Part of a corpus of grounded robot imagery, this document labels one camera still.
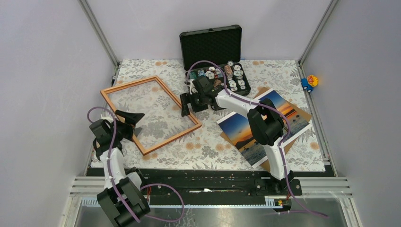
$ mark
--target white wall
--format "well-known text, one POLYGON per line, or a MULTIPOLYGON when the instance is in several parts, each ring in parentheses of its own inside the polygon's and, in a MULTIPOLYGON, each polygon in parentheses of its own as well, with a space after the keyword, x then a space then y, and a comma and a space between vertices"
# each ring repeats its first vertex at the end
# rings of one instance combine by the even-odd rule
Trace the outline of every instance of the white wall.
POLYGON ((117 57, 181 59, 179 34, 239 24, 242 57, 299 59, 330 0, 89 0, 117 57))
POLYGON ((76 0, 0 0, 0 226, 55 227, 113 66, 76 0))
POLYGON ((400 226, 401 1, 340 1, 304 67, 364 227, 400 226))

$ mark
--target orange wooden frame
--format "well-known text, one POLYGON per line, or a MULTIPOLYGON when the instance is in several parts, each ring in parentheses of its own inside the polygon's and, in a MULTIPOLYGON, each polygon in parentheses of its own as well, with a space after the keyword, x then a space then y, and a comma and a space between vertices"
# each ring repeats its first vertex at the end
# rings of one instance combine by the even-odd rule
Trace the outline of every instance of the orange wooden frame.
MULTIPOLYGON (((152 77, 148 77, 148 78, 136 80, 136 81, 134 81, 134 82, 130 82, 130 83, 126 83, 126 84, 121 84, 121 85, 118 85, 118 86, 115 86, 115 87, 109 87, 109 88, 106 88, 106 89, 101 90, 100 93, 102 94, 103 98, 106 100, 106 102, 107 102, 107 104, 109 105, 109 107, 110 107, 110 108, 112 109, 112 111, 115 113, 115 111, 117 110, 117 108, 114 106, 114 104, 113 104, 112 101, 109 99, 109 97, 107 96, 107 94, 113 93, 113 92, 116 92, 116 91, 120 91, 120 90, 129 88, 129 87, 134 87, 134 86, 137 86, 137 85, 140 85, 140 84, 148 83, 148 82, 151 82, 151 81, 156 81, 156 82, 162 87, 162 89, 172 98, 172 100, 173 100, 180 108, 182 108, 180 100, 179 100, 179 99, 177 98, 177 96, 175 96, 175 94, 166 86, 166 84, 164 84, 164 83, 162 82, 162 80, 161 80, 158 76, 152 76, 152 77)), ((120 116, 117 116, 117 117, 119 118, 120 121, 123 121, 123 120, 124 120, 124 119, 121 118, 120 116)), ((168 144, 168 143, 170 143, 170 142, 173 142, 174 140, 176 140, 176 139, 178 139, 178 138, 180 138, 180 137, 182 137, 182 136, 184 136, 184 135, 190 133, 191 131, 194 131, 195 129, 198 129, 198 128, 200 128, 200 127, 202 126, 202 123, 201 123, 192 113, 190 113, 190 115, 189 115, 188 117, 189 117, 189 118, 192 120, 192 122, 195 124, 194 126, 192 126, 192 127, 188 128, 188 129, 186 129, 186 130, 184 130, 184 131, 178 133, 177 135, 174 135, 174 136, 172 136, 172 137, 170 137, 170 138, 168 138, 168 139, 166 139, 166 140, 164 140, 164 141, 162 141, 162 142, 160 142, 160 143, 158 143, 158 144, 152 146, 152 147, 149 148, 149 149, 145 149, 145 148, 143 147, 143 145, 139 142, 138 138, 137 138, 135 135, 132 136, 132 140, 133 140, 134 143, 137 145, 139 151, 141 151, 141 153, 142 153, 143 155, 147 155, 147 154, 151 153, 152 151, 155 151, 156 149, 159 149, 160 147, 162 147, 162 146, 164 146, 164 145, 166 145, 166 144, 168 144)))

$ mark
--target toy car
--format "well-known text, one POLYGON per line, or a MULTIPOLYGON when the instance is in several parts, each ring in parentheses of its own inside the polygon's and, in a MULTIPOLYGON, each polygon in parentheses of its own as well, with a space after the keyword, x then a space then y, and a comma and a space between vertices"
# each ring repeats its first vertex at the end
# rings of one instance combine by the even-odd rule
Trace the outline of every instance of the toy car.
POLYGON ((317 86, 318 79, 314 75, 309 75, 308 78, 301 79, 301 85, 304 90, 307 92, 313 91, 313 88, 317 86))

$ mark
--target sunset sky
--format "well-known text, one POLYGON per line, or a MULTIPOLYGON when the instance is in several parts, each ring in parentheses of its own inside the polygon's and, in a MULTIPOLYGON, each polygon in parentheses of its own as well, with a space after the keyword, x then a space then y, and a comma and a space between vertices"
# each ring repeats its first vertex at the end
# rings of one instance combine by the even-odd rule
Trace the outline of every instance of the sunset sky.
MULTIPOLYGON (((287 116, 288 112, 293 110, 293 108, 276 91, 270 91, 268 94, 261 96, 259 100, 263 100, 265 98, 270 99, 273 102, 274 106, 287 118, 291 118, 293 115, 296 114, 296 112, 294 112, 291 115, 287 116)), ((251 128, 249 127, 248 119, 237 113, 220 122, 219 126, 234 144, 252 137, 252 132, 251 128)))

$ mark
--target floral pattern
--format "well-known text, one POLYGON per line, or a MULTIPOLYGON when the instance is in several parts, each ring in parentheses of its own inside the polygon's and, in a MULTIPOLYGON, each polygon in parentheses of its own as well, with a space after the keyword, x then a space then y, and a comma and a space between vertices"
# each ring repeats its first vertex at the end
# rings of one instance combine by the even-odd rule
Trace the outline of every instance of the floral pattern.
MULTIPOLYGON (((241 60, 240 63, 252 87, 248 97, 254 97, 262 87, 271 87, 283 98, 310 113, 295 61, 241 60)), ((187 91, 187 86, 183 83, 185 70, 182 60, 124 60, 116 83, 132 82, 154 75, 158 75, 177 96, 187 91)), ((181 117, 181 110, 156 82, 111 93, 110 99, 123 111, 146 114, 137 125, 142 128, 138 138, 145 147, 193 125, 190 119, 181 117)), ((230 112, 208 109, 195 113, 203 124, 201 128, 146 156, 141 154, 133 142, 123 140, 124 166, 255 170, 234 146, 220 137, 222 130, 216 121, 230 112)), ((324 171, 314 128, 297 138, 286 158, 294 171, 324 171)), ((103 167, 95 156, 91 166, 103 167)))

